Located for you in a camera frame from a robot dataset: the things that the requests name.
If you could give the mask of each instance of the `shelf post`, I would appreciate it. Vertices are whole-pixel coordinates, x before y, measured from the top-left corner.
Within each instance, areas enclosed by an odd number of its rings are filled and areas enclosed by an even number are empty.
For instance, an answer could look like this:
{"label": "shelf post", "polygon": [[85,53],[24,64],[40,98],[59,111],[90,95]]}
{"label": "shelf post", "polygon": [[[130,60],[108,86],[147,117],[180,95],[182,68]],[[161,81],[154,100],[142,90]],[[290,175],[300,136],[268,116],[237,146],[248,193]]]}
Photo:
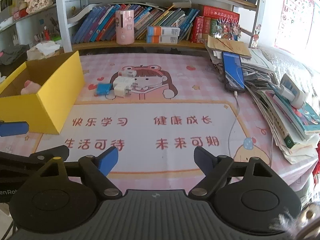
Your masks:
{"label": "shelf post", "polygon": [[254,18],[254,24],[253,24],[252,36],[249,43],[249,48],[252,48],[252,49],[257,48],[265,6],[266,6],[266,0],[258,0],[256,16]]}
{"label": "shelf post", "polygon": [[57,14],[59,21],[60,34],[62,38],[62,45],[64,52],[71,52],[72,46],[70,41],[70,34],[67,23],[67,11],[65,0],[56,0],[57,3]]}

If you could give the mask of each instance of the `blue screen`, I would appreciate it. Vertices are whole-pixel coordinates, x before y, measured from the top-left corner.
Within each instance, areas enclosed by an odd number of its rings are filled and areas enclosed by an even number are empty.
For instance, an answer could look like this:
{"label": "blue screen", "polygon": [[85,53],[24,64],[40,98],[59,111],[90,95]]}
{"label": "blue screen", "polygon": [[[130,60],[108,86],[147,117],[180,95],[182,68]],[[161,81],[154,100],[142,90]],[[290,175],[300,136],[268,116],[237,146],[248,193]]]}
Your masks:
{"label": "blue screen", "polygon": [[224,52],[222,56],[226,78],[230,84],[230,87],[235,89],[244,89],[243,73],[239,55]]}

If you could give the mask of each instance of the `yellow box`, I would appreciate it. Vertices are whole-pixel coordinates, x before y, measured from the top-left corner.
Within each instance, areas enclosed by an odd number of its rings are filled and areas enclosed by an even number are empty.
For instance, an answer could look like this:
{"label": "yellow box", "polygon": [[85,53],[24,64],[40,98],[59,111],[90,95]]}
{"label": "yellow box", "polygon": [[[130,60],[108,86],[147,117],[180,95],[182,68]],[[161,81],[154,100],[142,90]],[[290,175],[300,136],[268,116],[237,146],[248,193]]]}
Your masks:
{"label": "yellow box", "polygon": [[[40,90],[21,95],[26,80]],[[83,86],[78,51],[27,61],[0,84],[0,120],[26,121],[30,132],[59,134]]]}

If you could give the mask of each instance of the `pink pen holder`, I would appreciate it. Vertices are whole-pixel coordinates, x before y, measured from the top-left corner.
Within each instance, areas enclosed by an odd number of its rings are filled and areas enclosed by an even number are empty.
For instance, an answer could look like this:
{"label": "pink pen holder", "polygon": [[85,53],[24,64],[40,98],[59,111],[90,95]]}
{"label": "pink pen holder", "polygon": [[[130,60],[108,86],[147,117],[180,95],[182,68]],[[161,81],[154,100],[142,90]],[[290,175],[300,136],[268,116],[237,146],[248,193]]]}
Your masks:
{"label": "pink pen holder", "polygon": [[120,45],[134,43],[133,10],[116,11],[116,38]]}

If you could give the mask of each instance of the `alphabet poster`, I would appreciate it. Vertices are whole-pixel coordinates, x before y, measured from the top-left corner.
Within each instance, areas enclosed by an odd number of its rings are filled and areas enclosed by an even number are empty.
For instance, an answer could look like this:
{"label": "alphabet poster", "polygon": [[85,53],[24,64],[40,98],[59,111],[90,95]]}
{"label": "alphabet poster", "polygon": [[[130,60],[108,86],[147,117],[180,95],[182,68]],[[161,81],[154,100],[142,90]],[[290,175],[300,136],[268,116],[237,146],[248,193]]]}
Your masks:
{"label": "alphabet poster", "polygon": [[306,48],[314,6],[313,0],[284,0],[275,47],[292,54]]}
{"label": "alphabet poster", "polygon": [[[0,138],[0,151],[29,156],[65,145],[67,161],[77,161],[115,146],[119,161],[108,178],[122,192],[130,188],[188,192],[204,177],[193,160],[196,146],[238,162],[260,157],[295,190],[303,187],[317,163],[315,150],[315,156],[297,164],[290,164],[275,145],[271,153],[271,131],[247,93],[238,95],[236,120],[233,93],[224,90],[207,58],[108,54],[82,56],[81,64],[85,86],[61,133]],[[112,83],[124,70],[136,73],[130,93],[124,98],[113,90],[96,95],[98,83]]]}

